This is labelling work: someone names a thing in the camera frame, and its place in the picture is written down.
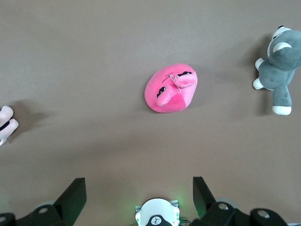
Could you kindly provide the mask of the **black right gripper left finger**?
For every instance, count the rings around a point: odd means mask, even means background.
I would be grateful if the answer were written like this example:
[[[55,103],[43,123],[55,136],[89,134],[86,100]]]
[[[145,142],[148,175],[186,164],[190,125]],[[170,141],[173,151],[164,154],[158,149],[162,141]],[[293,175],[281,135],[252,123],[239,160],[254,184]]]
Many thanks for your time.
[[[85,178],[76,178],[54,203],[40,205],[20,219],[0,213],[0,226],[73,226],[86,202]]]

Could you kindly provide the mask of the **pale pink white plush puppy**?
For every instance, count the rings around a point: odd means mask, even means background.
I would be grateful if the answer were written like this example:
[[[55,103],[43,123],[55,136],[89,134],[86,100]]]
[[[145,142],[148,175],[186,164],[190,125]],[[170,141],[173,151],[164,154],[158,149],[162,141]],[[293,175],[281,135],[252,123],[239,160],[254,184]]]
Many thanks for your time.
[[[0,110],[0,146],[5,144],[7,139],[19,127],[17,120],[13,119],[14,111],[10,106],[3,106]]]

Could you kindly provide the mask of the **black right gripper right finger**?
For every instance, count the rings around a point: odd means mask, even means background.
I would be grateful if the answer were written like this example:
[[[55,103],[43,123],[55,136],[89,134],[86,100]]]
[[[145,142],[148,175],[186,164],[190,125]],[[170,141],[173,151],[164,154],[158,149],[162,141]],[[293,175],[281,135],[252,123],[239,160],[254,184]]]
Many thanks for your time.
[[[245,214],[214,198],[202,177],[193,178],[193,202],[198,218],[190,226],[288,226],[276,212],[256,208]]]

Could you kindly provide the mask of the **grey white plush husky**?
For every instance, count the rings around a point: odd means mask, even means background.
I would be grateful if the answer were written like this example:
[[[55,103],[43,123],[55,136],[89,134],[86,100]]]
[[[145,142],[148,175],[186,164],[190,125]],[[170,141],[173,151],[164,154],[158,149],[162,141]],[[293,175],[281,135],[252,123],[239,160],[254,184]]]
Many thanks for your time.
[[[278,115],[289,115],[292,100],[288,85],[294,73],[301,66],[301,31],[280,26],[272,35],[267,57],[255,62],[259,76],[253,81],[257,90],[273,91],[272,110]]]

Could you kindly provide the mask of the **bright pink round plush toy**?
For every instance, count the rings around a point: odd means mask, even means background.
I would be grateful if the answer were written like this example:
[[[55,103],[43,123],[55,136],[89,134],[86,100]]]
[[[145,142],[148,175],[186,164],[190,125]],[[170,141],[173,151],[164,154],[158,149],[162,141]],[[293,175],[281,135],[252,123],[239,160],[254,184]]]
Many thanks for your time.
[[[157,71],[144,91],[147,105],[158,113],[172,113],[187,108],[198,83],[196,71],[179,63]]]

